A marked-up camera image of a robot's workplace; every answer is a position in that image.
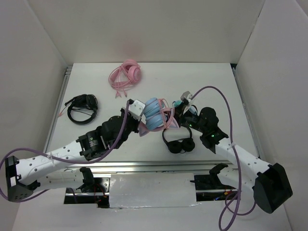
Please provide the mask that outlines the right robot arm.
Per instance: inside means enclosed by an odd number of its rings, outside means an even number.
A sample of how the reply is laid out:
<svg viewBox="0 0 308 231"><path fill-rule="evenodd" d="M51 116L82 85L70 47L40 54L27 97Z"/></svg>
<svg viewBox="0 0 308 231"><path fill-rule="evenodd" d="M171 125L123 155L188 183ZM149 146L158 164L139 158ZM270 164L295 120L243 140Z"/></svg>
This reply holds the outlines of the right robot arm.
<svg viewBox="0 0 308 231"><path fill-rule="evenodd" d="M242 186L253 193L254 201L264 212L273 213L293 195L284 167L263 161L233 143L218 127L219 119L213 108L205 107L197 115L185 107L180 104L175 108L178 124L201 132L200 140L205 148L238 167Z"/></svg>

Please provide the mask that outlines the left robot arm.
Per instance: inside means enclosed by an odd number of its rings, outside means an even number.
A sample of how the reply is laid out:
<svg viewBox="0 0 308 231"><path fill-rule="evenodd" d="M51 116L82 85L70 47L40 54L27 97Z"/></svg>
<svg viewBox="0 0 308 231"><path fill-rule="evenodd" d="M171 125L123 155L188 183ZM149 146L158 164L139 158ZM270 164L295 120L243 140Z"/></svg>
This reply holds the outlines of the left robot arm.
<svg viewBox="0 0 308 231"><path fill-rule="evenodd" d="M7 192L1 196L20 203L38 197L47 190L75 188L89 192L95 180L91 170L82 167L68 171L73 164L94 164L107 157L124 143L130 133L137 133L143 114L140 106L127 105L95 130L48 153L31 148L16 148L8 152L0 165L5 167Z"/></svg>

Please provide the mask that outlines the blue pink cat-ear headphones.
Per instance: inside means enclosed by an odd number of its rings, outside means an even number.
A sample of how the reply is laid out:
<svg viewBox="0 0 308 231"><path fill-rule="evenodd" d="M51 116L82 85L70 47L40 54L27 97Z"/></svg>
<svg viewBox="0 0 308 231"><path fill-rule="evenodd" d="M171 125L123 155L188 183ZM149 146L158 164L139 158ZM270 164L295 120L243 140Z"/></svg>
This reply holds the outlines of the blue pink cat-ear headphones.
<svg viewBox="0 0 308 231"><path fill-rule="evenodd" d="M143 111L145 122L139 125L139 136L164 129L179 129L175 119L175 108L169 107L165 99L151 98L145 103Z"/></svg>

